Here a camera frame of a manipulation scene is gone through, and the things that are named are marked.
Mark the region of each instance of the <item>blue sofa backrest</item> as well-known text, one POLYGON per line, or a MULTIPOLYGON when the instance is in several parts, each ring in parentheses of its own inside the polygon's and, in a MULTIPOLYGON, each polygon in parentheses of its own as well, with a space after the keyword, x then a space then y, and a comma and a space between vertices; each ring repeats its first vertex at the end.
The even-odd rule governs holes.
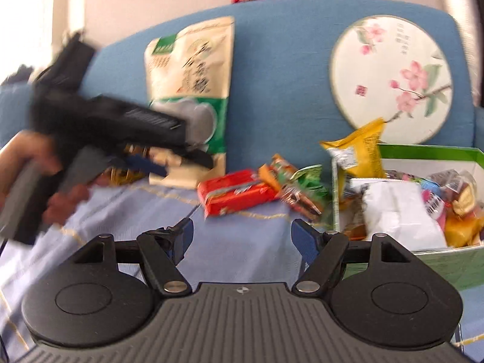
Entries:
POLYGON ((416 23, 435 39, 449 62, 454 91, 451 112, 428 143, 472 146, 474 107, 456 23, 445 12, 390 0, 261 0, 198 12, 101 50, 82 92, 147 103, 143 61, 147 44, 193 23, 232 15, 236 28, 226 130, 227 171, 257 168, 276 152, 299 167, 328 166, 328 156, 318 142, 340 139, 353 130, 332 97, 331 51, 348 26, 377 14, 416 23))

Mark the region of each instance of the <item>green label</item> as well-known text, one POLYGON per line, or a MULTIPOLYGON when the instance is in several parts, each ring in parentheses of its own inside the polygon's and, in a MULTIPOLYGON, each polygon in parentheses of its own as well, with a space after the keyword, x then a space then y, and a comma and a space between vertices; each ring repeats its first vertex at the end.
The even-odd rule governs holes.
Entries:
POLYGON ((176 34, 170 35, 169 37, 160 38, 153 50, 153 54, 168 54, 173 52, 173 45, 175 44, 176 38, 176 34))
MULTIPOLYGON (((153 105, 153 103, 176 103, 176 104, 181 104, 185 103, 187 100, 194 100, 198 105, 203 105, 204 109, 208 109, 210 111, 213 111, 215 114, 215 126, 213 129, 213 134, 211 135, 210 139, 206 142, 208 145, 208 152, 210 154, 218 154, 218 153, 225 153, 226 152, 226 147, 225 147, 225 140, 224 140, 224 134, 225 134, 225 121, 226 121, 226 115, 227 115, 227 98, 202 98, 202 97, 195 97, 195 96, 186 96, 186 97, 180 97, 180 98, 167 98, 167 99, 162 99, 162 100, 153 100, 150 105, 153 105)), ((166 110, 167 114, 170 114, 170 110, 176 110, 174 108, 171 108, 169 110, 166 110)), ((186 111, 186 106, 181 107, 181 110, 186 111)), ((194 111, 195 115, 198 116, 200 113, 199 108, 196 108, 194 111)))

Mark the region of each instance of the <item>person's arm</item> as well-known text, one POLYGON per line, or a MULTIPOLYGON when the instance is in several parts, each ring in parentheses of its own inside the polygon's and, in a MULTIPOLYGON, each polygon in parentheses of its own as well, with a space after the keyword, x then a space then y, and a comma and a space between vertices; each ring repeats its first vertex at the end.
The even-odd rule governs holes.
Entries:
MULTIPOLYGON (((29 160, 35 160, 47 175, 54 175, 62 169, 49 137, 30 131, 19 132, 0 150, 0 207, 29 160)), ((101 178, 96 183, 106 185, 107 181, 101 178)), ((77 185, 67 195, 58 192, 50 198, 43 220, 47 224, 63 225, 76 211, 77 205, 88 199, 86 185, 77 185)))

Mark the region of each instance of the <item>green and beige bag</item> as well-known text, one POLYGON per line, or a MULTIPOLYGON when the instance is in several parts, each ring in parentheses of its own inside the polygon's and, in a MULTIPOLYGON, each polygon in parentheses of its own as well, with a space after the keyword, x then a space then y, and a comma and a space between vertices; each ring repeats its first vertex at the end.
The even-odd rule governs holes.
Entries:
POLYGON ((191 25, 178 34, 151 41, 145 66, 151 108, 187 121, 187 142, 214 157, 207 170, 169 150, 152 149, 168 175, 151 175, 150 184, 195 188, 225 174, 225 122, 231 86, 234 19, 222 17, 191 25))

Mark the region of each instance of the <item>white and green box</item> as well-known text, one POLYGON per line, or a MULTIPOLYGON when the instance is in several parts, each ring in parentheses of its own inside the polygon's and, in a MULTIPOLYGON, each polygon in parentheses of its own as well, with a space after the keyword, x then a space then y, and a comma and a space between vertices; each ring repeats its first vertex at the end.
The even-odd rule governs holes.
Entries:
MULTIPOLYGON (((467 170, 476 180, 478 200, 484 201, 484 153, 479 149, 387 144, 381 144, 379 147, 383 169, 394 169, 420 177, 446 169, 455 169, 457 172, 467 170)), ((337 165, 333 160, 334 198, 339 197, 337 174, 337 165)), ((337 200, 333 201, 333 211, 334 228, 340 232, 349 222, 350 215, 340 213, 337 200)), ((484 284, 484 246, 449 248, 415 254, 457 289, 484 284)), ((365 264, 348 265, 345 277, 365 269, 365 264)))

